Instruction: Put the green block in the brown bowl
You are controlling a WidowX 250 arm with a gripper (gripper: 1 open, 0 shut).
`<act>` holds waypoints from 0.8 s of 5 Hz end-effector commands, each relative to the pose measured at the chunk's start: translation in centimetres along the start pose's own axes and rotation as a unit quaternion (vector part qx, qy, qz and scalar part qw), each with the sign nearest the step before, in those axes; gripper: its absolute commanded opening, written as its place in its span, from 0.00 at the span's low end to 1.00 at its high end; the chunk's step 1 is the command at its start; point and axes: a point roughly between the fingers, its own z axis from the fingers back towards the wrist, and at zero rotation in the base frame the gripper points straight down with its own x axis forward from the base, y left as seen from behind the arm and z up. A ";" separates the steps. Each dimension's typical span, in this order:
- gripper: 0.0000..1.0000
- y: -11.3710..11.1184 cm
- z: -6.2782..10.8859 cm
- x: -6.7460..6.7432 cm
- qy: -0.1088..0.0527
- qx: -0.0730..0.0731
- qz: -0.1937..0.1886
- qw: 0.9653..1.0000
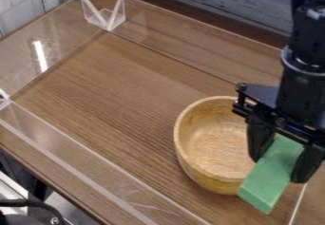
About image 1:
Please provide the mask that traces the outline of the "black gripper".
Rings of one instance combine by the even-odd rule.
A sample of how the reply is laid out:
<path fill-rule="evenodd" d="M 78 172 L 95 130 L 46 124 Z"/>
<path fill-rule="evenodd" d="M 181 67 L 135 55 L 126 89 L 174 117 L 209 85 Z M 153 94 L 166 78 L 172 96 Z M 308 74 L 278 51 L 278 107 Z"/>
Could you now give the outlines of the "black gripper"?
<path fill-rule="evenodd" d="M 308 145 L 291 181 L 307 183 L 325 157 L 325 66 L 308 65 L 288 47 L 281 52 L 280 85 L 240 83 L 233 111 L 248 120 L 248 151 L 254 162 L 276 133 Z"/>

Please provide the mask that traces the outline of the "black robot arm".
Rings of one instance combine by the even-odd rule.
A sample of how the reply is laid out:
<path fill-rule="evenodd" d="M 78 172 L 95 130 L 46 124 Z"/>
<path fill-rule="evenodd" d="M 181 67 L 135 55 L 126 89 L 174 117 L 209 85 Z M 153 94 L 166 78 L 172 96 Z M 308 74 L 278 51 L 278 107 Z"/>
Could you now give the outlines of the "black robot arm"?
<path fill-rule="evenodd" d="M 305 183 L 325 161 L 325 0 L 291 0 L 292 34 L 277 86 L 241 83 L 233 111 L 248 123 L 248 149 L 260 160 L 278 134 L 303 144 L 291 181 Z"/>

